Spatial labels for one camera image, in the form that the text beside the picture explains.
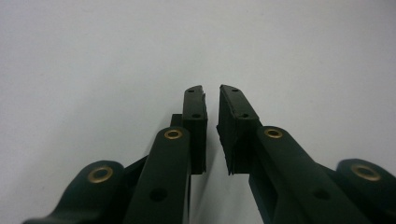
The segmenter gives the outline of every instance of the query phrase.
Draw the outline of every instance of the small hole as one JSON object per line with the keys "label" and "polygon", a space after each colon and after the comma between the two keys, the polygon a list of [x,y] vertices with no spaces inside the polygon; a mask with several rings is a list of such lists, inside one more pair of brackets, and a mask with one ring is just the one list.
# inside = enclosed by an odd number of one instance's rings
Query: small hole
{"label": "small hole", "polygon": [[281,131],[278,131],[276,129],[267,129],[264,131],[265,135],[271,138],[281,138],[283,136],[283,133]]}
{"label": "small hole", "polygon": [[312,194],[317,199],[321,199],[325,201],[330,200],[330,194],[324,189],[315,189],[314,191],[312,191]]}
{"label": "small hole", "polygon": [[381,179],[381,175],[370,166],[363,165],[363,164],[353,164],[351,166],[351,170],[355,175],[369,180],[369,181],[378,181]]}
{"label": "small hole", "polygon": [[156,203],[163,201],[167,196],[166,189],[154,189],[149,194],[150,199]]}
{"label": "small hole", "polygon": [[167,139],[178,139],[183,136],[183,133],[177,129],[169,130],[165,133]]}
{"label": "small hole", "polygon": [[88,180],[93,184],[107,181],[113,175],[113,169],[104,165],[96,167],[88,174]]}
{"label": "small hole", "polygon": [[368,170],[364,167],[358,167],[358,172],[366,176],[375,176],[375,173],[373,173],[373,171]]}
{"label": "small hole", "polygon": [[93,178],[99,179],[106,176],[107,174],[108,174],[107,170],[98,170],[95,173],[93,173]]}
{"label": "small hole", "polygon": [[279,136],[279,132],[277,132],[275,130],[270,130],[268,133],[273,135],[273,136]]}
{"label": "small hole", "polygon": [[178,132],[169,132],[168,135],[171,137],[176,137],[178,136]]}

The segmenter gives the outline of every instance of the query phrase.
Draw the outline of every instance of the brass insert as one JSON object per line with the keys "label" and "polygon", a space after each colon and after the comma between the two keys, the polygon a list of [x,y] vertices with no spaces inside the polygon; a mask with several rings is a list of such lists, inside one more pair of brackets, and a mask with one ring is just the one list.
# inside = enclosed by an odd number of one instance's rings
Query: brass insert
{"label": "brass insert", "polygon": [[172,129],[165,133],[165,138],[167,139],[178,139],[181,136],[183,136],[183,133],[177,129]]}
{"label": "brass insert", "polygon": [[353,164],[351,165],[350,169],[352,172],[366,180],[370,181],[378,181],[381,179],[381,175],[375,171],[373,168],[363,164]]}
{"label": "brass insert", "polygon": [[113,175],[113,169],[109,166],[100,166],[93,169],[88,174],[88,180],[93,184],[99,184],[107,181]]}
{"label": "brass insert", "polygon": [[283,133],[277,129],[267,129],[265,130],[264,133],[268,137],[272,137],[272,138],[281,138],[283,136]]}

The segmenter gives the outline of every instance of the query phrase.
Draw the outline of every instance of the screw hole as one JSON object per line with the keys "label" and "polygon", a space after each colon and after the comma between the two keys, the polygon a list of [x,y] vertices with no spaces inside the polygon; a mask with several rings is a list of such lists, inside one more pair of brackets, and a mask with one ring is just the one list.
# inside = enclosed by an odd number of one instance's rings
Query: screw hole
{"label": "screw hole", "polygon": [[108,170],[98,170],[98,171],[96,171],[96,172],[93,174],[93,177],[96,178],[96,179],[98,179],[98,178],[104,177],[104,176],[107,175],[107,174],[108,174]]}
{"label": "screw hole", "polygon": [[163,201],[167,196],[166,189],[154,189],[149,194],[150,199],[156,203]]}
{"label": "screw hole", "polygon": [[276,132],[274,130],[271,130],[268,133],[271,134],[271,135],[274,135],[274,136],[278,136],[279,135],[279,132]]}
{"label": "screw hole", "polygon": [[375,174],[373,173],[373,171],[368,170],[368,169],[365,169],[365,168],[362,168],[362,167],[359,167],[359,168],[358,168],[358,171],[359,171],[360,173],[362,173],[363,175],[371,175],[371,176],[375,175]]}
{"label": "screw hole", "polygon": [[330,194],[324,189],[314,189],[312,194],[317,198],[324,201],[330,200]]}
{"label": "screw hole", "polygon": [[171,136],[171,137],[176,137],[176,136],[178,136],[178,133],[177,132],[170,132],[168,135]]}

